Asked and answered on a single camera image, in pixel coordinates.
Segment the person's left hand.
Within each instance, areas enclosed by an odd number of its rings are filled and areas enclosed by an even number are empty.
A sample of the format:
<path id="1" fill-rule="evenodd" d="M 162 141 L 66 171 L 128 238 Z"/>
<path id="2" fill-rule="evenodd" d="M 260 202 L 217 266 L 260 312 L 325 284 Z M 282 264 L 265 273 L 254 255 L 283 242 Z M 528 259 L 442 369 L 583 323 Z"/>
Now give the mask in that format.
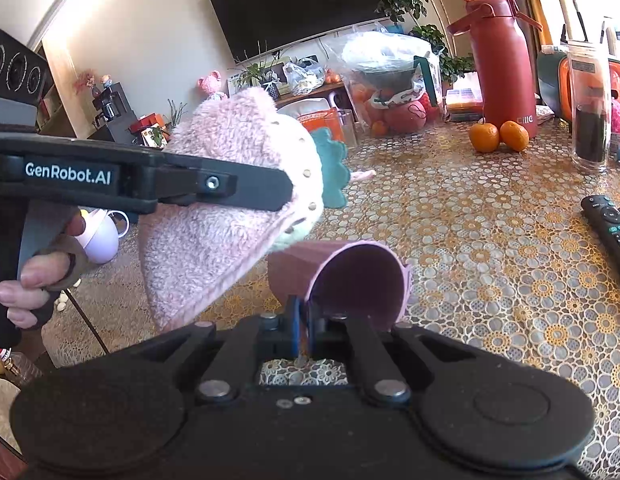
<path id="1" fill-rule="evenodd" d="M 75 254 L 80 248 L 75 237 L 85 230 L 85 221 L 78 209 L 52 245 L 29 258 L 15 280 L 0 282 L 0 304 L 8 320 L 20 330 L 29 330 L 37 323 L 35 312 L 48 304 L 52 294 L 49 286 L 61 282 L 73 270 Z"/>

